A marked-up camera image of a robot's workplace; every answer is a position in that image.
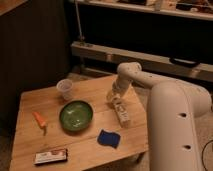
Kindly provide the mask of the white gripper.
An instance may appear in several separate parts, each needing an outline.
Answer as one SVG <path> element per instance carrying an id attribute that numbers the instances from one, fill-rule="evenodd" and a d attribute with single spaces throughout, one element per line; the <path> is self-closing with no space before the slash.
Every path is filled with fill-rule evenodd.
<path id="1" fill-rule="evenodd" d="M 116 80 L 113 82 L 112 90 L 110 90 L 107 95 L 106 99 L 109 103 L 113 101 L 115 94 L 119 94 L 121 97 L 125 95 L 127 92 L 131 82 L 127 79 L 122 77 L 117 77 Z"/>

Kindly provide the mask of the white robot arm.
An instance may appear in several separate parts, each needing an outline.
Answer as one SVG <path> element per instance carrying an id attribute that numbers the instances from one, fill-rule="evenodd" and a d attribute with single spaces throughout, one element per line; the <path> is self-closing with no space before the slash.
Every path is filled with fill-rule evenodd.
<path id="1" fill-rule="evenodd" d="M 211 110 L 209 91 L 183 80 L 144 72 L 138 62 L 121 63 L 107 100 L 124 126 L 129 124 L 130 116 L 122 97 L 133 82 L 150 89 L 150 171 L 204 171 L 194 119 Z"/>

